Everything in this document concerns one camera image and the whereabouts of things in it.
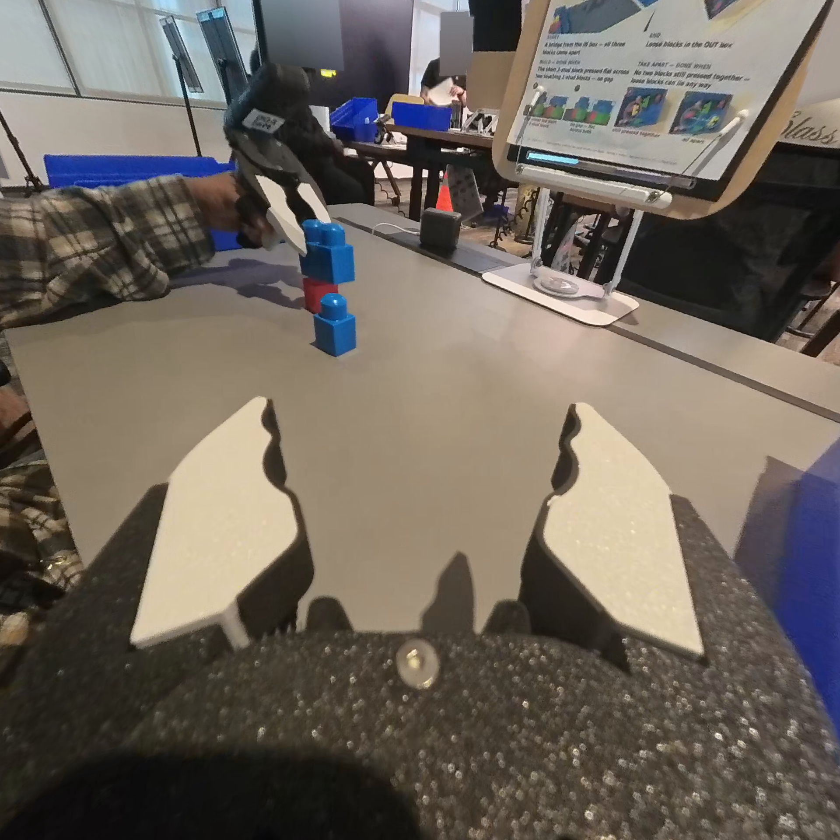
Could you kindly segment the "black cube charger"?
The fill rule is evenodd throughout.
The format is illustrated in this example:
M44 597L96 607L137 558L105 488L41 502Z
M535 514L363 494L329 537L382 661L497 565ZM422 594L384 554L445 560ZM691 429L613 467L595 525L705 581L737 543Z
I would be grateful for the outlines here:
M438 255L452 254L458 244L461 214L436 207L425 208L419 220L418 240L421 249Z

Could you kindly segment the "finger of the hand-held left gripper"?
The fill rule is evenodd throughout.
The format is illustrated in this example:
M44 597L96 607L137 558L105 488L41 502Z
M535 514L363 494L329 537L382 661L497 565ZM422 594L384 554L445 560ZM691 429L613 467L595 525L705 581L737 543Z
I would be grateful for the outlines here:
M298 218L289 205L289 195L299 196L301 178L295 173L280 174L275 181L270 176L257 174L255 183L268 203L266 218L275 233L287 241L300 255L308 252L308 247Z
M323 224L332 222L320 192L316 186L305 180L298 180L294 186L294 218L301 228L304 222L311 219Z

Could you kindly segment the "small blue storage bin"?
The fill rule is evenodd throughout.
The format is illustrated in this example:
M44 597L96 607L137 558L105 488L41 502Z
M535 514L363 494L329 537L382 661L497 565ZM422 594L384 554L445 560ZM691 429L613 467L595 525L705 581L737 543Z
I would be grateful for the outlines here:
M377 135L379 103L375 98L352 98L331 111L330 129L343 144L372 143Z
M423 101L394 101L392 121L400 130L412 129L431 132L447 132L450 129L453 109L439 107Z

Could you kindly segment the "blue one-stud block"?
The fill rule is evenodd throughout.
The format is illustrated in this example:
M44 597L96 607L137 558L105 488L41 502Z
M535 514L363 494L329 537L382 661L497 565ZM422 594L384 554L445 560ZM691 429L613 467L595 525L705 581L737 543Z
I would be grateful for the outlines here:
M320 310L313 314L316 347L339 358L357 347L356 318L349 311L347 299L338 292L325 295Z

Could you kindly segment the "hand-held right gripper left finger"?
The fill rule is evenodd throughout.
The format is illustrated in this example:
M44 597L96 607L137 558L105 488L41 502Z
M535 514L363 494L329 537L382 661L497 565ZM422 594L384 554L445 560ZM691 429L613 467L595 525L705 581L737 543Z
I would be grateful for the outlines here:
M258 396L171 473L130 643L152 648L216 628L241 649L292 632L313 578L274 403Z

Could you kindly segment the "blue two-stud block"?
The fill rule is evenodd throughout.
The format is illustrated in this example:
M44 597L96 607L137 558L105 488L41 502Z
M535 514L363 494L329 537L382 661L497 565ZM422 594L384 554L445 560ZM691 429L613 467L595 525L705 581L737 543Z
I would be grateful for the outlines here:
M306 252L299 262L304 277L335 286L355 281L354 249L341 225L313 218L302 223L302 231Z

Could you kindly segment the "wooden table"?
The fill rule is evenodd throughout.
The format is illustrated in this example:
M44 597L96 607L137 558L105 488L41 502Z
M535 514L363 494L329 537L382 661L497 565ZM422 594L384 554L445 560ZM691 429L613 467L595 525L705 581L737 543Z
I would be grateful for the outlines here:
M408 218L419 221L424 209L437 204L439 187L449 165L470 169L479 184L502 187L506 181L497 173L490 136L459 130L432 131L391 125L394 133L405 137L404 143L351 142L348 146L359 156L375 162L393 162L412 169L408 197Z

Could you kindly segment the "black tripod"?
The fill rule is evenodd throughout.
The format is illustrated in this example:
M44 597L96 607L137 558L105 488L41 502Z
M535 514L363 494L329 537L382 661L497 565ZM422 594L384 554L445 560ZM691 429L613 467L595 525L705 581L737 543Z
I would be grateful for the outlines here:
M17 137L14 136L14 133L12 132L8 121L6 120L2 111L0 120L1 126L6 135L6 139L11 145L15 155L17 156L18 162L21 164L24 170L24 194L26 196L32 196L33 194L46 192L48 188L47 185L45 185L41 181L41 179L37 176L31 165L29 164L25 153L20 147L20 143Z

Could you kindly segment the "person's left forearm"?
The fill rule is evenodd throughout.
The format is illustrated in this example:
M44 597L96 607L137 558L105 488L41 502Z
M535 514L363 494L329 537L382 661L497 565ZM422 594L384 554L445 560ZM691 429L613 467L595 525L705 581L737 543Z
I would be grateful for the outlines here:
M162 298L215 253L181 175L3 198L2 330L95 302Z

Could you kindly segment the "person's left hand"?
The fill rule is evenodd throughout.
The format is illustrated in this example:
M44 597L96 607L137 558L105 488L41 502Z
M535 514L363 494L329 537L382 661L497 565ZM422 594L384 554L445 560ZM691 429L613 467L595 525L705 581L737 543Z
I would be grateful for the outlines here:
M272 233L262 206L247 194L235 173L187 177L185 184L205 227L243 235L248 247L254 248Z

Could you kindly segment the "blue plastic bin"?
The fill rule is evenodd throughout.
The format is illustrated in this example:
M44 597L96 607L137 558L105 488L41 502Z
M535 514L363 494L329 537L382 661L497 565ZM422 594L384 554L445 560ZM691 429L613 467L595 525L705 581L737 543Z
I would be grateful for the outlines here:
M734 559L803 658L838 659L838 441L805 468L766 459Z
M79 186L122 186L163 175L200 177L233 172L235 164L208 156L45 154L51 189Z

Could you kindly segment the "red one-stud block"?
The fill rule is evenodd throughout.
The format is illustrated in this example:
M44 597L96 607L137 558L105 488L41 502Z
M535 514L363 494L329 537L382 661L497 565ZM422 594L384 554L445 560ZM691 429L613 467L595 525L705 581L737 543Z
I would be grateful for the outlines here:
M302 278L301 284L305 303L304 307L311 314L320 314L322 299L325 296L339 292L339 287L337 285L307 276Z

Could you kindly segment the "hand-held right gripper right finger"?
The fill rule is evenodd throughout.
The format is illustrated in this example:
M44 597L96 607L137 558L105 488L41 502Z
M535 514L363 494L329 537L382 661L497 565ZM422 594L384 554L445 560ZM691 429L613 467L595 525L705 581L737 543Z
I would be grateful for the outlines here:
M538 636L626 663L625 640L706 656L669 485L591 405L569 406L520 569Z

